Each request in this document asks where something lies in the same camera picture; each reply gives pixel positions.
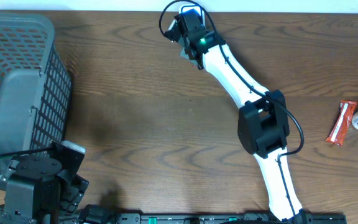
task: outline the red candy wrapper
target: red candy wrapper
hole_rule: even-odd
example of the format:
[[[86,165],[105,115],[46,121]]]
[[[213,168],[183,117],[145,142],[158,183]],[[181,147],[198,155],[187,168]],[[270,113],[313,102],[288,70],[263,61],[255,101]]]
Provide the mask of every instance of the red candy wrapper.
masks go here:
[[[349,125],[352,123],[354,110],[357,106],[355,101],[341,100],[341,115],[334,126],[334,129],[326,139],[327,142],[343,146]]]

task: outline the small colorful package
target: small colorful package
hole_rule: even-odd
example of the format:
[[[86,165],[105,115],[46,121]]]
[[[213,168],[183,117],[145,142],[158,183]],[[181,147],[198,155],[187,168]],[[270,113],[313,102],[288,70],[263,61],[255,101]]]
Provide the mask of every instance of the small colorful package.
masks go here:
[[[355,101],[341,100],[341,114],[334,126],[334,129],[326,139],[327,142],[343,146],[349,125],[352,123],[354,110],[357,106]]]

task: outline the cable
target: cable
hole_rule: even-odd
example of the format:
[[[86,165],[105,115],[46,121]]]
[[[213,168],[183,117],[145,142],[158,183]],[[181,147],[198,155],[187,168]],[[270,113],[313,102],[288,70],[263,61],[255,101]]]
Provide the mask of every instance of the cable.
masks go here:
[[[177,2],[190,2],[192,4],[194,4],[195,6],[198,6],[200,7],[200,9],[202,11],[204,11],[205,15],[208,17],[208,20],[209,22],[211,23],[211,26],[214,30],[214,33],[215,33],[215,36],[216,38],[219,40],[220,39],[220,36],[218,34],[218,30],[216,29],[215,27],[215,24],[211,18],[211,16],[209,15],[209,13],[200,5],[198,4],[197,2],[194,2],[194,1],[191,1],[191,0],[175,0],[175,1],[172,1],[171,3],[169,3],[165,8],[164,10],[162,11],[161,15],[160,15],[160,19],[158,21],[158,27],[160,28],[160,32],[161,34],[166,37],[166,35],[164,34],[162,28],[161,28],[161,21],[162,21],[162,18],[163,18],[163,15],[165,14],[165,11],[172,5],[172,4],[175,4]],[[222,44],[220,43],[220,41],[218,41],[218,45],[219,45],[219,49],[222,53],[222,56],[223,58],[225,59],[225,62],[229,65],[229,67],[231,68],[231,70],[240,78],[240,80],[249,88],[250,91],[253,91],[254,93],[256,93],[257,95],[259,95],[260,97],[262,97],[263,99],[265,99],[266,101],[268,102],[271,102],[273,103],[274,105],[277,105],[278,107],[280,107],[280,109],[284,110],[284,112],[292,119],[292,121],[294,122],[296,128],[298,129],[299,131],[299,136],[300,136],[300,144],[298,146],[297,149],[295,149],[294,151],[291,151],[291,152],[286,152],[286,153],[283,153],[283,154],[279,154],[278,157],[277,157],[277,163],[278,163],[278,166],[280,168],[280,172],[281,172],[281,176],[282,176],[282,179],[283,179],[283,184],[284,184],[284,188],[285,188],[285,191],[287,193],[287,198],[288,198],[288,202],[290,203],[290,207],[291,207],[291,210],[292,210],[292,213],[293,213],[293,216],[295,217],[295,211],[294,211],[294,208],[293,208],[293,205],[292,205],[292,201],[291,201],[291,198],[290,198],[290,194],[288,192],[288,187],[287,187],[287,183],[285,182],[285,177],[284,177],[284,173],[283,173],[283,169],[282,169],[282,165],[281,165],[281,157],[283,156],[289,156],[289,155],[293,155],[293,154],[296,154],[298,152],[300,152],[302,150],[302,147],[305,143],[305,137],[303,135],[303,130],[298,122],[298,120],[296,120],[296,118],[291,114],[291,112],[289,112],[280,102],[278,102],[277,100],[274,100],[273,98],[269,97],[269,96],[266,96],[265,94],[257,91],[252,85],[250,85],[241,75],[240,73],[236,70],[236,68],[234,68],[234,66],[232,65],[232,63],[229,61],[229,57],[226,56],[226,54],[224,53],[224,50],[223,50],[223,47],[222,47]]]
[[[8,157],[8,156],[21,156],[26,154],[33,154],[37,152],[45,152],[45,151],[52,151],[54,148],[44,148],[44,149],[33,149],[33,150],[26,150],[26,151],[17,151],[17,152],[8,152],[5,154],[0,154],[0,158]]]

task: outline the red snack bar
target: red snack bar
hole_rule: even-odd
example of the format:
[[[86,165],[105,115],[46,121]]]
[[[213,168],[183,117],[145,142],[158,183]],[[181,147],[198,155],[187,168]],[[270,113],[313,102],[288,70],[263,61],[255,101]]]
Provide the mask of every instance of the red snack bar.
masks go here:
[[[347,130],[352,123],[354,110],[357,106],[355,101],[341,100],[341,115],[334,126],[334,129],[326,139],[327,142],[343,146]]]

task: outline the white backdrop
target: white backdrop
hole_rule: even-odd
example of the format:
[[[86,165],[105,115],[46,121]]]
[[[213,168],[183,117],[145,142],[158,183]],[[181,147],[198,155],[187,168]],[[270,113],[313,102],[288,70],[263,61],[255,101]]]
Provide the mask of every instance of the white backdrop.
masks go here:
[[[0,0],[0,9],[161,11],[171,0]],[[199,0],[219,12],[358,13],[358,0]]]

